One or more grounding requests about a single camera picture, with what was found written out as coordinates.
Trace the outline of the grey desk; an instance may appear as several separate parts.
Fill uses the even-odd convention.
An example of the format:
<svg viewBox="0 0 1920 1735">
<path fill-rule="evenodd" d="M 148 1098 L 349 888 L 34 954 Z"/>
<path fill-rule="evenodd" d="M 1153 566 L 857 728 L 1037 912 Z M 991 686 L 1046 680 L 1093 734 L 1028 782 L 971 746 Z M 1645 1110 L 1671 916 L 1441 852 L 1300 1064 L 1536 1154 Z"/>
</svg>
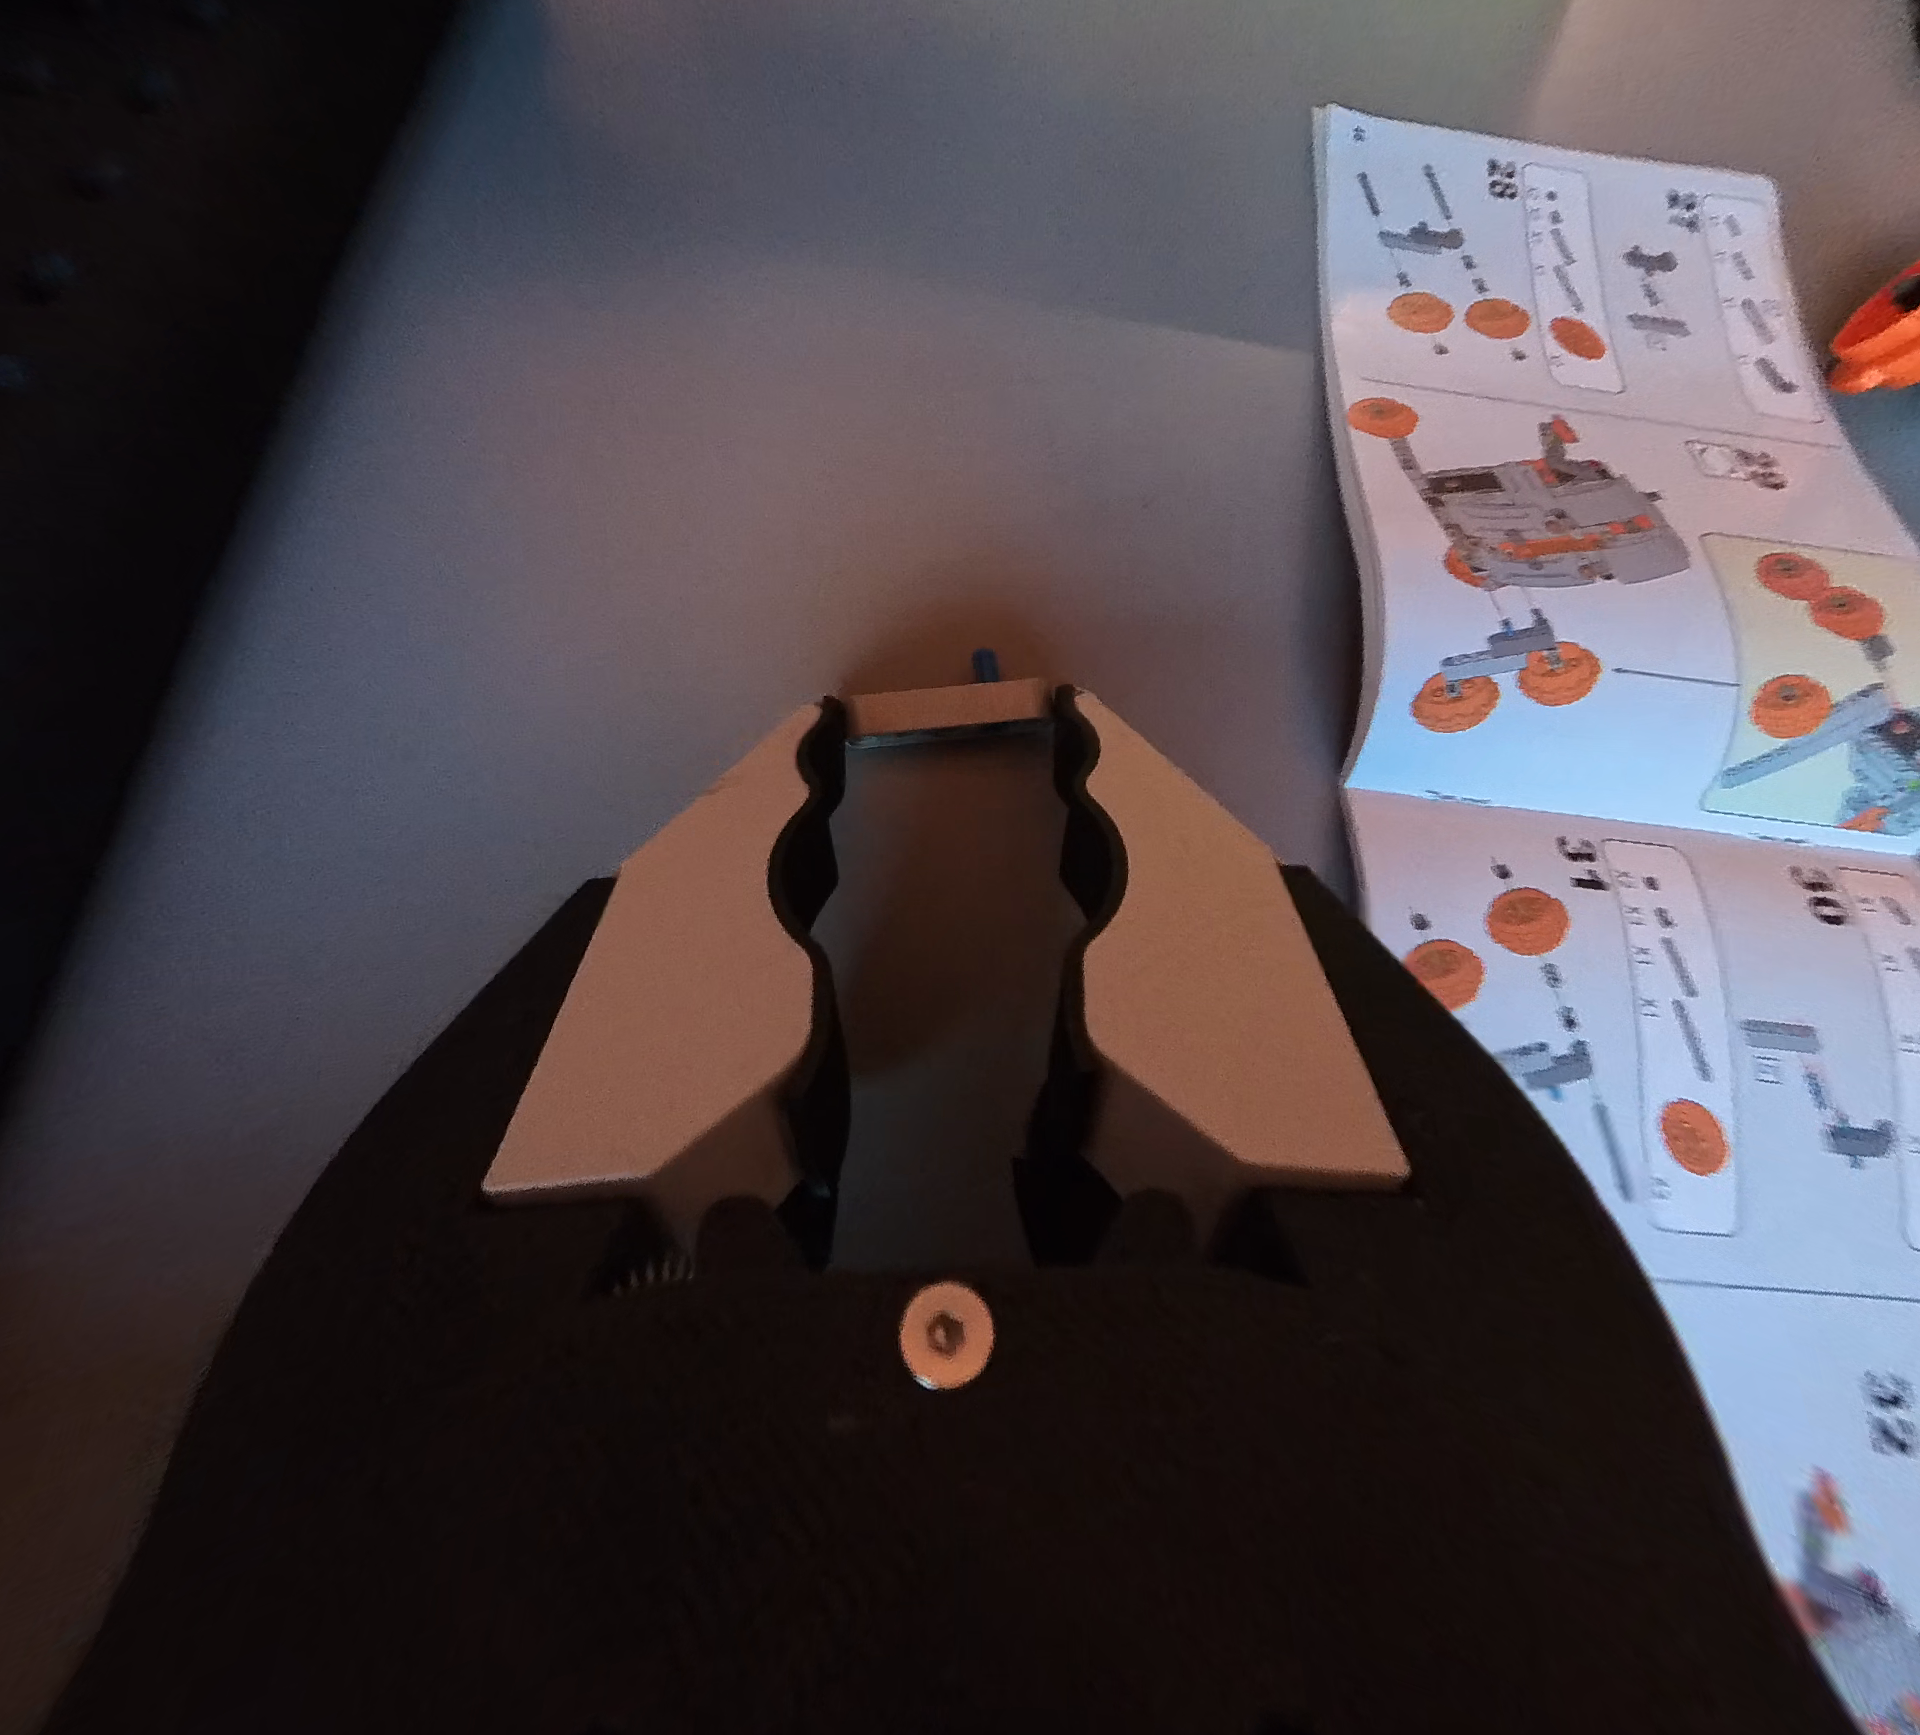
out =
<svg viewBox="0 0 1920 1735">
<path fill-rule="evenodd" d="M 823 692 L 1079 682 L 1355 894 L 1312 112 L 1917 258 L 1902 0 L 468 0 L 4 1120 L 4 1731 L 331 1158 Z"/>
</svg>

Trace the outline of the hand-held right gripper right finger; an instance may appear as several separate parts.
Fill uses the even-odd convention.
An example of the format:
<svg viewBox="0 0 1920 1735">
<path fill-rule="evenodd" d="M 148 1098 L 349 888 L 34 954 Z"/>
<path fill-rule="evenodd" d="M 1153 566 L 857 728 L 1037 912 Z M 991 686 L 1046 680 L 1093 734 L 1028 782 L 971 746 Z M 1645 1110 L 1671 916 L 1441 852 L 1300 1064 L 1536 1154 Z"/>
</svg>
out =
<svg viewBox="0 0 1920 1735">
<path fill-rule="evenodd" d="M 1299 1268 L 1285 1192 L 1410 1162 L 1285 862 L 1093 692 L 1053 694 L 1068 944 L 1015 1196 L 1042 1268 Z"/>
</svg>

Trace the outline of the open instruction booklet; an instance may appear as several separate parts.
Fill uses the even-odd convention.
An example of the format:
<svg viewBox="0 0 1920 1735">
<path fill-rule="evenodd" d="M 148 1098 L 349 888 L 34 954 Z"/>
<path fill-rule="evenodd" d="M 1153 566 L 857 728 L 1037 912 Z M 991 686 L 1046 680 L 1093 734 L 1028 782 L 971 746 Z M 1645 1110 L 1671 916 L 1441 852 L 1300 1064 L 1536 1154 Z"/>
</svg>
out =
<svg viewBox="0 0 1920 1735">
<path fill-rule="evenodd" d="M 1364 914 L 1660 1296 L 1838 1701 L 1917 1731 L 1917 546 L 1765 178 L 1322 108 Z"/>
</svg>

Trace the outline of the orange toy wheel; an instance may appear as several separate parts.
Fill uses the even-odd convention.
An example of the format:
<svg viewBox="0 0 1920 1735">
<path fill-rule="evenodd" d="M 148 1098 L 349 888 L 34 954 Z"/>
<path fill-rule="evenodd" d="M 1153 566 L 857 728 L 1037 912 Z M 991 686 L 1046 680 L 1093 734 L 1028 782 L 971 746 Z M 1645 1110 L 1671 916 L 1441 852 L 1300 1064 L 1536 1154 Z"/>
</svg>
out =
<svg viewBox="0 0 1920 1735">
<path fill-rule="evenodd" d="M 1918 388 L 1918 262 L 1885 282 L 1837 332 L 1826 386 L 1837 396 Z"/>
</svg>

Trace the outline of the grey toy beam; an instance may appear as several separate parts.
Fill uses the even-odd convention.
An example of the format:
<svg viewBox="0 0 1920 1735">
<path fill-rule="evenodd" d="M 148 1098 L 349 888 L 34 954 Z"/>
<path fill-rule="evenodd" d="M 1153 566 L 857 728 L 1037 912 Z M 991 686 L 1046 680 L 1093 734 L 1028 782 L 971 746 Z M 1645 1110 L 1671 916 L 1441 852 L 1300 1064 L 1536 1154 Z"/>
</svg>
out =
<svg viewBox="0 0 1920 1735">
<path fill-rule="evenodd" d="M 1042 678 L 972 682 L 910 692 L 851 696 L 847 738 L 860 746 L 902 746 L 1041 730 L 1053 718 L 1053 690 Z"/>
</svg>

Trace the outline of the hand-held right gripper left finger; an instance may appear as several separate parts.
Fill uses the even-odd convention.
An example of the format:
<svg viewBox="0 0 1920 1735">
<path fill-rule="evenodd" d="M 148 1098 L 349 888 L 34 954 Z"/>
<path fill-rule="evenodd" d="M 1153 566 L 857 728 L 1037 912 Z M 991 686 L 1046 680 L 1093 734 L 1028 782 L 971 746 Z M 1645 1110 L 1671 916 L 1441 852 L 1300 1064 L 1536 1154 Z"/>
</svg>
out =
<svg viewBox="0 0 1920 1735">
<path fill-rule="evenodd" d="M 640 1202 L 689 1248 L 752 1198 L 829 1262 L 852 1128 L 814 924 L 838 886 L 849 710 L 804 704 L 619 870 L 506 1126 L 495 1204 Z"/>
</svg>

